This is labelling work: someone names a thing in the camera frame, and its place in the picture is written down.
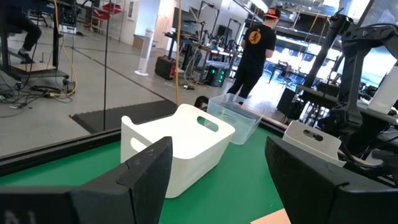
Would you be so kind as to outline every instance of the white box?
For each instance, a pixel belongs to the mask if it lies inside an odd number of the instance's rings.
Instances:
[[[250,138],[266,112],[265,106],[258,106],[254,111],[248,110],[239,104],[244,101],[244,98],[228,93],[211,98],[207,107],[207,113],[235,128],[236,131],[231,142],[239,145],[244,144]]]
[[[217,125],[212,131],[198,122]],[[166,198],[175,198],[214,168],[229,144],[234,128],[191,105],[180,105],[173,116],[135,125],[122,117],[121,162],[164,136],[173,139],[173,163]]]

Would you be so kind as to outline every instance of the man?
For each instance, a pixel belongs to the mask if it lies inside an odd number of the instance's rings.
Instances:
[[[42,35],[40,28],[25,16],[19,7],[9,6],[6,11],[6,23],[27,32],[24,45],[18,51],[18,55],[24,58],[25,63],[34,63],[29,53]]]
[[[280,17],[280,10],[271,8],[265,15],[265,21],[258,26],[250,27],[246,31],[241,46],[244,49],[235,75],[234,85],[228,93],[236,94],[241,89],[239,96],[247,98],[250,91],[262,76],[266,58],[274,54],[276,34],[273,31]]]

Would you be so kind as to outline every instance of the orange logo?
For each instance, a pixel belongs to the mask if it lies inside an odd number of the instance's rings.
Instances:
[[[261,40],[260,29],[252,31],[249,35],[249,41],[251,44],[258,44]]]

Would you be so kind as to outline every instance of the ceiling pipe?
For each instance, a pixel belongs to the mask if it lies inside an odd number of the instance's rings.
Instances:
[[[248,12],[250,15],[252,15],[255,20],[258,22],[264,22],[257,14],[255,14],[252,10],[250,10],[245,4],[243,4],[240,0],[233,0],[236,4],[241,6],[246,12]]]

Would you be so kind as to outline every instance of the clear plastic bin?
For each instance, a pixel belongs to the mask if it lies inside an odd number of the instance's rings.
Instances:
[[[252,109],[239,104],[244,101],[244,98],[228,93],[211,98],[207,107],[207,113],[235,128],[231,142],[239,145],[244,144],[250,138],[266,112],[265,106],[257,106]]]

